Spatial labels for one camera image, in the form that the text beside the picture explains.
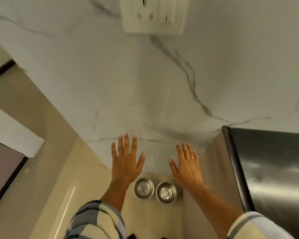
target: hand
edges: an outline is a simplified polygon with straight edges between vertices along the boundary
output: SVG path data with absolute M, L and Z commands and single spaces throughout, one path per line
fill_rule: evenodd
M 112 181 L 120 181 L 127 187 L 136 180 L 143 169 L 145 161 L 145 153 L 142 153 L 138 163 L 136 164 L 136 149 L 137 149 L 137 137 L 133 137 L 131 153 L 129 153 L 129 140 L 128 134 L 123 137 L 119 136 L 119 146 L 116 153 L 115 143 L 112 143 Z
M 182 148 L 176 145 L 178 154 L 178 169 L 174 160 L 169 158 L 168 162 L 171 167 L 171 172 L 178 182 L 188 192 L 195 189 L 197 186 L 204 185 L 201 176 L 198 155 L 193 151 L 191 145 L 182 142 Z

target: white marble backsplash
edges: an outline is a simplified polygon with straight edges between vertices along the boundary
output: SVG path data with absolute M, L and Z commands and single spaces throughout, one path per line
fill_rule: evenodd
M 299 132 L 299 0 L 191 0 L 180 37 L 125 34 L 118 0 L 0 0 L 0 44 L 109 168 L 125 132 L 154 173 L 222 125 Z

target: sleeve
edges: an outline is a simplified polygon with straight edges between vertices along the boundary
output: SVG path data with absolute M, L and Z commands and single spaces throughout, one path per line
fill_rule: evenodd
M 240 216 L 229 229 L 228 239 L 293 239 L 280 226 L 257 212 Z
M 94 200 L 73 216 L 64 239 L 125 239 L 126 236 L 120 213 L 113 206 Z

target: forearm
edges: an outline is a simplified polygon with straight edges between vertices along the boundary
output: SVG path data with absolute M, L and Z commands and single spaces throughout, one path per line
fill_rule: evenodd
M 112 181 L 101 201 L 112 205 L 121 213 L 128 187 L 129 184 L 124 181 Z
M 204 212 L 219 239 L 226 239 L 228 230 L 243 213 L 220 199 L 203 184 L 193 186 L 189 193 Z

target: bowl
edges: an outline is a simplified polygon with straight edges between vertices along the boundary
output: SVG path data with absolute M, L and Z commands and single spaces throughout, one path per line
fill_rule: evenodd
M 148 199 L 154 194 L 154 184 L 148 178 L 141 178 L 136 181 L 133 192 L 140 199 Z
M 156 198 L 163 204 L 173 204 L 177 198 L 175 186 L 170 182 L 161 182 L 156 187 Z

